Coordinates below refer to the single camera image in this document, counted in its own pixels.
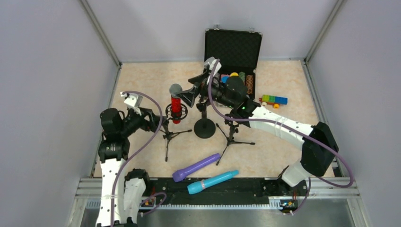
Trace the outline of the red glitter microphone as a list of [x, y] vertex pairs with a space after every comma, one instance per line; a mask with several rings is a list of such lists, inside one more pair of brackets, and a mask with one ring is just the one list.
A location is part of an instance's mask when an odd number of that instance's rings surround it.
[[182, 116], [182, 106], [181, 99], [177, 94], [182, 92], [182, 87], [179, 84], [172, 84], [169, 88], [171, 95], [171, 117], [174, 124], [179, 124], [181, 122]]

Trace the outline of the black tripod shock-mount stand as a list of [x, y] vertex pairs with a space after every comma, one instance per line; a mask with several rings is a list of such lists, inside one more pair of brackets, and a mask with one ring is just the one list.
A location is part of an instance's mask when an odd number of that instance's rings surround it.
[[162, 132], [163, 139], [166, 140], [166, 152], [165, 152], [165, 162], [169, 160], [169, 151], [171, 141], [183, 133], [190, 133], [193, 130], [177, 130], [175, 128], [175, 122], [180, 122], [188, 116], [188, 108], [184, 104], [180, 104], [179, 110], [177, 110], [176, 104], [168, 104], [165, 108], [165, 114], [163, 115]]

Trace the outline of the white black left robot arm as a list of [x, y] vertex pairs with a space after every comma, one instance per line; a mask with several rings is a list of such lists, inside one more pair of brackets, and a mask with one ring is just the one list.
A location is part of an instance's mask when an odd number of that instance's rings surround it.
[[165, 117], [147, 108], [140, 108], [138, 112], [128, 109], [126, 115], [109, 108], [100, 113], [100, 120], [103, 132], [98, 156], [102, 187], [96, 226], [136, 227], [139, 205], [150, 179], [144, 169], [124, 172], [129, 161], [128, 138], [139, 129], [157, 133]]

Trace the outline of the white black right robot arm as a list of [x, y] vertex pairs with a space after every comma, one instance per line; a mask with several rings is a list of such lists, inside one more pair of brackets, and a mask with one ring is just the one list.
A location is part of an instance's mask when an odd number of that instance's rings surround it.
[[274, 134], [300, 149], [300, 160], [287, 167], [280, 176], [289, 186], [294, 187], [312, 175], [322, 177], [331, 166], [339, 148], [327, 124], [301, 123], [268, 110], [248, 96], [247, 87], [239, 76], [228, 77], [225, 83], [209, 82], [206, 72], [189, 82], [193, 84], [191, 89], [183, 90], [180, 85], [173, 84], [170, 94], [190, 107], [198, 95], [205, 96], [210, 102], [231, 108], [226, 119]]

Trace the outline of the black round-base mic stand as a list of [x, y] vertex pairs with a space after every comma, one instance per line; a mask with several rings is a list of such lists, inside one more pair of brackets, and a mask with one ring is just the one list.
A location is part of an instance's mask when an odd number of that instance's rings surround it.
[[196, 104], [197, 109], [201, 113], [201, 118], [195, 123], [193, 131], [195, 132], [195, 135], [201, 139], [212, 137], [216, 131], [214, 122], [207, 117], [207, 107], [209, 105], [209, 99]]

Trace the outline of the black small tripod mic stand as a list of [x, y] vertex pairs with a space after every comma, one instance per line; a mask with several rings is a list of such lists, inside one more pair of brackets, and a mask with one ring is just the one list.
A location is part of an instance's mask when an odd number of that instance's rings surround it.
[[221, 159], [223, 158], [227, 148], [230, 145], [235, 145], [235, 144], [247, 144], [247, 145], [255, 145], [255, 142], [243, 142], [243, 141], [236, 141], [234, 138], [234, 135], [236, 133], [239, 132], [238, 127], [239, 124], [235, 124], [234, 121], [230, 121], [230, 120], [224, 120], [224, 124], [229, 126], [229, 132], [228, 135], [225, 134], [225, 132], [222, 130], [222, 128], [220, 127], [220, 125], [218, 123], [215, 124], [215, 126], [220, 130], [220, 132], [224, 135], [224, 137], [226, 138], [226, 146], [222, 152], [222, 154], [220, 155], [219, 160], [217, 161], [216, 165], [218, 166], [221, 162]]

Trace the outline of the blue round dealer chip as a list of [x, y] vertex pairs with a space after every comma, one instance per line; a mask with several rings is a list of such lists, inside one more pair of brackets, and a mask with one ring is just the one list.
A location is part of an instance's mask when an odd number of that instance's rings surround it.
[[223, 76], [223, 77], [221, 78], [221, 82], [222, 82], [222, 83], [226, 83], [226, 81], [227, 81], [228, 78], [229, 78], [229, 76]]

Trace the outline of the green red chip stack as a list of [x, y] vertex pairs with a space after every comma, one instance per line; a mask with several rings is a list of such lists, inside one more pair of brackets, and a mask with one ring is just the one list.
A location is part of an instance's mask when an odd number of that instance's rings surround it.
[[243, 82], [245, 82], [246, 73], [245, 73], [245, 72], [239, 72], [238, 74], [239, 74], [240, 79], [241, 79]]

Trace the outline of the brown chip stack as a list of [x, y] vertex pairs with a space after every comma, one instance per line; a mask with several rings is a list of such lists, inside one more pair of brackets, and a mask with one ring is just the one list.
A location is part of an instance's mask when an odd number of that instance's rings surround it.
[[247, 87], [247, 94], [251, 95], [253, 93], [254, 79], [252, 75], [246, 75], [245, 86]]

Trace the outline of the black poker chip case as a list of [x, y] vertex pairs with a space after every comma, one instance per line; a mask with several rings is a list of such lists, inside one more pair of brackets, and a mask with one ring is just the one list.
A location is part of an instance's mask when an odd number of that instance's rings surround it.
[[220, 59], [220, 74], [245, 72], [254, 79], [253, 93], [255, 98], [256, 69], [259, 59], [262, 33], [224, 29], [207, 29], [205, 31], [204, 60], [209, 57]]

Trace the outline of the colourful toy block train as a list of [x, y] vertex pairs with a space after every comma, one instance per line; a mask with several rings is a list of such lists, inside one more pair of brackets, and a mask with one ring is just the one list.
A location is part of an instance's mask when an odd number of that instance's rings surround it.
[[282, 105], [288, 104], [288, 99], [280, 96], [262, 95], [259, 101], [262, 106], [271, 105], [274, 109], [279, 109]]

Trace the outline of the purple microphone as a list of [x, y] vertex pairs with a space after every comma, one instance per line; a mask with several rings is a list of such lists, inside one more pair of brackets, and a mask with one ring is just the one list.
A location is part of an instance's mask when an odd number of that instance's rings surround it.
[[174, 182], [180, 182], [184, 180], [187, 176], [191, 175], [192, 173], [197, 172], [198, 170], [210, 165], [211, 163], [219, 160], [221, 155], [219, 153], [213, 154], [208, 156], [188, 167], [183, 169], [179, 169], [172, 174], [172, 178]]

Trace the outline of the cyan microphone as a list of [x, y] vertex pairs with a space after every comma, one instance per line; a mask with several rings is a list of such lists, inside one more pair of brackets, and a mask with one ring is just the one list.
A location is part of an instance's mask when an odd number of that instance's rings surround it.
[[230, 180], [238, 174], [239, 174], [239, 171], [234, 170], [234, 171], [228, 171], [228, 172], [222, 173], [220, 175], [217, 175], [217, 176], [214, 176], [211, 178], [196, 181], [187, 186], [188, 193], [189, 194], [200, 193], [201, 191], [203, 191], [209, 187], [212, 187], [216, 184]]

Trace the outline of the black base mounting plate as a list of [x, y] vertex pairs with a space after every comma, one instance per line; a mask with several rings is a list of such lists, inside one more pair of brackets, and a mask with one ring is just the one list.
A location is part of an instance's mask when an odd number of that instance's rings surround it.
[[199, 193], [189, 194], [187, 186], [200, 180], [202, 178], [186, 178], [174, 182], [168, 177], [154, 178], [149, 181], [143, 196], [165, 192], [164, 205], [267, 205], [275, 196], [296, 200], [305, 196], [308, 190], [305, 180], [290, 187], [282, 180], [257, 177], [232, 178]]

